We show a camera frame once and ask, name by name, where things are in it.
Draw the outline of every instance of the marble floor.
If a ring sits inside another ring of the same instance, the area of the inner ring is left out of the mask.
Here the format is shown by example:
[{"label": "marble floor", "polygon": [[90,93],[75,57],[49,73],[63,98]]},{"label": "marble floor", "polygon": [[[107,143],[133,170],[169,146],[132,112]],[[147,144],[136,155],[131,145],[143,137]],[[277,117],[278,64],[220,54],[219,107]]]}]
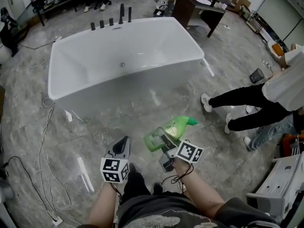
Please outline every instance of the marble floor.
[{"label": "marble floor", "polygon": [[[83,13],[73,9],[62,11],[33,27],[22,44],[38,47],[53,41],[58,36],[67,37],[90,28],[90,22],[114,17],[118,21],[119,4],[133,7],[133,19],[152,17],[155,9],[153,0],[112,0],[104,12],[91,9]],[[157,101],[151,97],[142,102],[117,106],[115,109],[85,119],[69,122],[66,114],[55,105],[44,140],[44,155],[40,155],[46,195],[60,208],[57,214],[64,220],[60,227],[76,227],[85,223],[90,208],[102,184],[100,160],[113,142],[128,135],[131,138],[131,161],[141,169],[150,188],[171,173],[163,173],[158,163],[161,151],[149,152],[143,136],[150,130],[164,124],[174,116],[188,115],[196,118],[199,124],[188,127],[185,138],[205,148],[197,172],[214,187],[224,199],[240,197],[246,199],[267,172],[273,158],[273,145],[263,146],[255,152],[247,152],[243,137],[254,134],[254,130],[231,133],[223,132],[225,115],[233,117],[245,115],[245,107],[221,107],[207,114],[200,105],[200,95],[204,92],[219,95],[241,86],[249,86],[249,75],[261,68],[266,76],[270,73],[263,65],[267,61],[278,67],[267,52],[261,38],[236,14],[227,12],[221,24],[210,38],[209,28],[190,28],[189,33],[205,52],[208,66],[204,65],[200,74],[193,76],[187,84],[173,91],[157,94]],[[0,84],[6,88],[4,115],[2,117],[2,141],[5,159],[19,156],[28,169],[35,185],[38,167],[38,152],[42,131],[46,125],[49,108],[42,101],[48,96],[48,61],[51,45],[36,50],[20,47],[20,52],[2,66]],[[95,191],[88,192],[80,176],[77,158],[81,157]],[[54,176],[66,188],[68,196]],[[52,220],[46,214],[42,203],[32,188],[20,163],[12,160],[7,167],[9,182],[16,197],[7,201],[9,211],[21,228],[52,227]],[[168,190],[177,190],[170,182]]]}]

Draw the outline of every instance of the black and white qr marker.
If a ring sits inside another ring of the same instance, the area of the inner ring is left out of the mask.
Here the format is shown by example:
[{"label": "black and white qr marker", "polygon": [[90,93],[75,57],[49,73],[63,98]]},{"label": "black and white qr marker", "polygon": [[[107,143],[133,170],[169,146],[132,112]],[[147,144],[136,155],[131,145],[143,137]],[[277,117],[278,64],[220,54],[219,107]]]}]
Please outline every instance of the black and white qr marker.
[{"label": "black and white qr marker", "polygon": [[126,159],[101,158],[100,172],[106,182],[123,183],[130,172],[129,162]]},{"label": "black and white qr marker", "polygon": [[203,148],[190,142],[182,141],[176,151],[175,157],[178,157],[188,163],[197,163],[203,153]]}]

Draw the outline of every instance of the white sneaker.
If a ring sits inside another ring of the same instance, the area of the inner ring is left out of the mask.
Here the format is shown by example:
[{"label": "white sneaker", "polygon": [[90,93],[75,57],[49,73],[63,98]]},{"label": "white sneaker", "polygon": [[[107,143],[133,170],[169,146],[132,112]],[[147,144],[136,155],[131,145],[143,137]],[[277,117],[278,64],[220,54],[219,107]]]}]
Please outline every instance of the white sneaker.
[{"label": "white sneaker", "polygon": [[105,4],[103,3],[99,9],[100,11],[104,11],[105,10]]},{"label": "white sneaker", "polygon": [[254,107],[250,105],[246,105],[246,113],[250,114],[253,111]]},{"label": "white sneaker", "polygon": [[209,105],[210,97],[207,94],[202,94],[200,100],[204,105],[205,111],[209,113],[212,112],[212,106]]},{"label": "white sneaker", "polygon": [[231,120],[231,114],[228,113],[228,114],[226,115],[226,126],[225,126],[225,129],[224,129],[224,132],[225,132],[226,134],[229,134],[229,133],[230,133],[230,129],[228,128],[228,123],[230,122],[230,120]]},{"label": "white sneaker", "polygon": [[250,145],[251,139],[249,137],[244,137],[244,144],[246,145],[246,147],[248,149],[250,149],[249,145]]},{"label": "white sneaker", "polygon": [[85,10],[84,10],[84,13],[88,12],[89,10],[90,10],[90,6],[86,6]]}]

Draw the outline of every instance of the bathtub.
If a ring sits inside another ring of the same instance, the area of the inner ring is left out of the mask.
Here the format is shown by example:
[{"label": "bathtub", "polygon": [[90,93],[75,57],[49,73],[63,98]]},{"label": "bathtub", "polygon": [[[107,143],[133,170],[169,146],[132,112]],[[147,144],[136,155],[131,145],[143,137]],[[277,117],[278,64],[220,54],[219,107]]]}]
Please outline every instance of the bathtub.
[{"label": "bathtub", "polygon": [[175,18],[105,25],[53,44],[48,95],[82,119],[184,84],[203,58]]}]

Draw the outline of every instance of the black wire trash bin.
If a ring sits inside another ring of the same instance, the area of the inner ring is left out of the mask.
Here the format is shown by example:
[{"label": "black wire trash bin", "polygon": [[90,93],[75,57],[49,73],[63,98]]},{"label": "black wire trash bin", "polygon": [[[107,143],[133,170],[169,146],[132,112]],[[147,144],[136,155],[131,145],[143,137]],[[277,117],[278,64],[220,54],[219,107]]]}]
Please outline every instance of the black wire trash bin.
[{"label": "black wire trash bin", "polygon": [[262,72],[261,69],[257,69],[256,71],[254,71],[251,75],[250,75],[250,81],[255,84],[257,83],[258,81],[260,81],[261,79],[264,78],[264,74]]}]

